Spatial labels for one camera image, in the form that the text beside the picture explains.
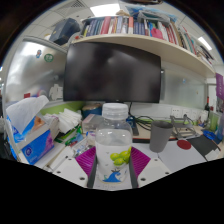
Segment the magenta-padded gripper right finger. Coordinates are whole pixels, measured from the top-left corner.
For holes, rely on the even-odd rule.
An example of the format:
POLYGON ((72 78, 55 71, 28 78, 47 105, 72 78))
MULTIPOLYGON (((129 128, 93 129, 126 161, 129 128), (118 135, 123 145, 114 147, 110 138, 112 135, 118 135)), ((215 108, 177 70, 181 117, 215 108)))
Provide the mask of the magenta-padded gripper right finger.
POLYGON ((171 173, 159 158, 150 158, 136 148, 131 149, 129 171, 133 188, 143 187, 171 173))

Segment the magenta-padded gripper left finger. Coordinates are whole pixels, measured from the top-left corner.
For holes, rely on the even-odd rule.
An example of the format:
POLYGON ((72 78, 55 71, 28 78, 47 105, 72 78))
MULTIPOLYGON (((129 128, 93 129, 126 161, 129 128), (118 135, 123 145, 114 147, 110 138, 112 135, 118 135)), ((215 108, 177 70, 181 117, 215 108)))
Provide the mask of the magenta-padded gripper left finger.
POLYGON ((73 158, 67 156, 54 170, 54 174, 78 186, 92 188, 97 168, 96 148, 92 147, 73 158))

